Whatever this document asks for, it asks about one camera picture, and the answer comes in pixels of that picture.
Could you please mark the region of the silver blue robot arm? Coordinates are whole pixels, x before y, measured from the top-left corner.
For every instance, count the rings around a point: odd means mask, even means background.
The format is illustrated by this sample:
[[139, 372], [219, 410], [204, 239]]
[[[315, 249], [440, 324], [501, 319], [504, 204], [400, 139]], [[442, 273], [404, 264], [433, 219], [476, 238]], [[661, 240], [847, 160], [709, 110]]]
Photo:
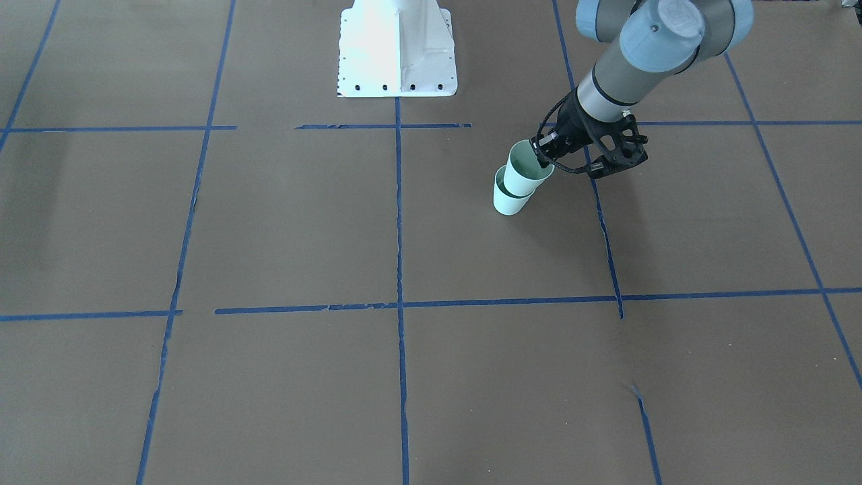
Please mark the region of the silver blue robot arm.
[[542, 168], [594, 145], [599, 156], [577, 168], [592, 179], [647, 160], [647, 138], [632, 108], [664, 79], [723, 55], [754, 24], [750, 1], [580, 1], [576, 27], [607, 49], [570, 93], [552, 107], [554, 128], [530, 145]]

